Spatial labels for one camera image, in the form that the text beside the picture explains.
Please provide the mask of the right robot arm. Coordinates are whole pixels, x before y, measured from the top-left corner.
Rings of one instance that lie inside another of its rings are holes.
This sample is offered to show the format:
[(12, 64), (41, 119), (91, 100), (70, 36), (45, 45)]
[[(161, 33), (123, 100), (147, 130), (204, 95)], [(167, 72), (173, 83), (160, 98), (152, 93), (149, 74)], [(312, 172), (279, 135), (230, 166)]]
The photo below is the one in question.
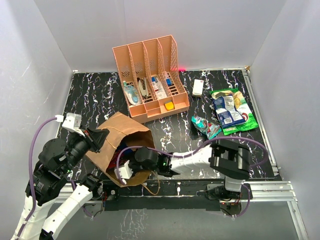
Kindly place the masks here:
[(249, 149), (231, 140), (217, 140), (197, 152), (159, 153), (147, 147), (134, 151), (128, 167), (134, 174), (143, 170), (172, 177), (210, 167), (224, 175), (222, 186), (207, 190), (207, 196), (219, 200), (240, 199), (243, 182), (249, 179)]

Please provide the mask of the red green candy pack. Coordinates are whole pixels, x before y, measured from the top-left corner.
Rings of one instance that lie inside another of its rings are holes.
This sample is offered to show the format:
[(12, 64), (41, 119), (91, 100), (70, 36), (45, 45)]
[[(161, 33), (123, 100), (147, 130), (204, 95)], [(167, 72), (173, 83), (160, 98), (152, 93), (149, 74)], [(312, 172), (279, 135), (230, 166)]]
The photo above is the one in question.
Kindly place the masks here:
[(200, 133), (206, 135), (208, 140), (215, 138), (222, 131), (220, 125), (200, 116), (192, 116), (191, 122)]

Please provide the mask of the blue biscuit pack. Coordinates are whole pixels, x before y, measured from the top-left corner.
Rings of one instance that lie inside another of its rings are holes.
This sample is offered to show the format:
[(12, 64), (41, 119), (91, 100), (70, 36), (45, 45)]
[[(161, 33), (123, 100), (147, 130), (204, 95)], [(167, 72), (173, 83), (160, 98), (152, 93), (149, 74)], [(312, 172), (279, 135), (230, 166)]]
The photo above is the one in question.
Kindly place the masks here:
[[(124, 148), (127, 148), (128, 146), (124, 143), (124, 142), (121, 142), (120, 145), (117, 147), (117, 149), (115, 150), (114, 154), (113, 154), (113, 157), (111, 158), (111, 161), (107, 167), (107, 169), (114, 169), (116, 167), (116, 163), (117, 163), (117, 159), (118, 159), (118, 156), (120, 154), (120, 152), (124, 149)], [(129, 155), (131, 154), (133, 151), (131, 149), (127, 149), (126, 151), (124, 151), (121, 155), (120, 155), (120, 161), (122, 161), (121, 159), (126, 156), (126, 155)]]

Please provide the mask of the brown paper bag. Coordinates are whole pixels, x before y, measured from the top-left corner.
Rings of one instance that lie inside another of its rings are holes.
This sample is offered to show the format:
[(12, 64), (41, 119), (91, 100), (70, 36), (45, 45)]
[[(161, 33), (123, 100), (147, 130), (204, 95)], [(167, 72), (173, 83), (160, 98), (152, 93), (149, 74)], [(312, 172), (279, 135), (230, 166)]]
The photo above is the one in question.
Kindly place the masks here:
[(127, 147), (143, 146), (154, 148), (155, 145), (152, 132), (146, 126), (121, 112), (113, 114), (98, 128), (100, 130), (109, 130), (109, 134), (104, 141), (100, 152), (95, 153), (88, 151), (86, 156), (96, 167), (108, 176), (111, 181), (123, 188), (124, 185), (117, 179), (115, 171), (112, 168), (109, 168), (117, 155), (116, 152), (119, 151), (121, 144), (125, 144)]

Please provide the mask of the green Chuba chips bag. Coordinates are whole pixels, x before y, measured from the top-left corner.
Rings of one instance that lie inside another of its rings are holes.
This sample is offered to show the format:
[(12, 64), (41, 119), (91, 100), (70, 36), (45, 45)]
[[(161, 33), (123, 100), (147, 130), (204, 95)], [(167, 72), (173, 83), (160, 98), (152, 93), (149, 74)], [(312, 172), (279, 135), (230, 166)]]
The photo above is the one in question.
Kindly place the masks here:
[(245, 119), (245, 122), (243, 124), (238, 124), (235, 126), (222, 128), (222, 132), (225, 136), (237, 133), (237, 132), (245, 132), (250, 131), (253, 129), (256, 129), (259, 127), (258, 122), (256, 118), (254, 117), (248, 103), (246, 102), (243, 94), (241, 91), (239, 91), (237, 88), (225, 88), (221, 90), (213, 90), (210, 92), (211, 98), (212, 98), (212, 105), (213, 105), (213, 99), (218, 98), (220, 96), (228, 96), (232, 95), (235, 103), (236, 110), (242, 115), (242, 117)]

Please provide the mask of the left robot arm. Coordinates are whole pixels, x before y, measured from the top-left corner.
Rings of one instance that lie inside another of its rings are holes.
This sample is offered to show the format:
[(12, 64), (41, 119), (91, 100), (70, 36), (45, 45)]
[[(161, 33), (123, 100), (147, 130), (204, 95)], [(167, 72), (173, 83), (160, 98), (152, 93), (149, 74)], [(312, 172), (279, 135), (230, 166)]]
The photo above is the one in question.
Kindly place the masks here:
[(87, 201), (97, 200), (103, 195), (103, 181), (89, 173), (64, 203), (49, 214), (68, 182), (68, 174), (87, 152), (100, 152), (109, 133), (107, 129), (91, 130), (86, 127), (82, 134), (73, 132), (69, 141), (54, 138), (45, 143), (36, 167), (31, 171), (23, 211), (12, 239), (55, 240)]

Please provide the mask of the blue snack pouch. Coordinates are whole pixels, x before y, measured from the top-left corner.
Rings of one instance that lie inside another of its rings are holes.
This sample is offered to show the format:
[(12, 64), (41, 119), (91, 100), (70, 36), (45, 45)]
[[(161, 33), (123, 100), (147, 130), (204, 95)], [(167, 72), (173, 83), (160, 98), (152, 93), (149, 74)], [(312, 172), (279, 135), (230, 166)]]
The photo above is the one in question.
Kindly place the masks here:
[(232, 95), (219, 96), (213, 99), (213, 107), (223, 129), (240, 125), (245, 122), (237, 111)]

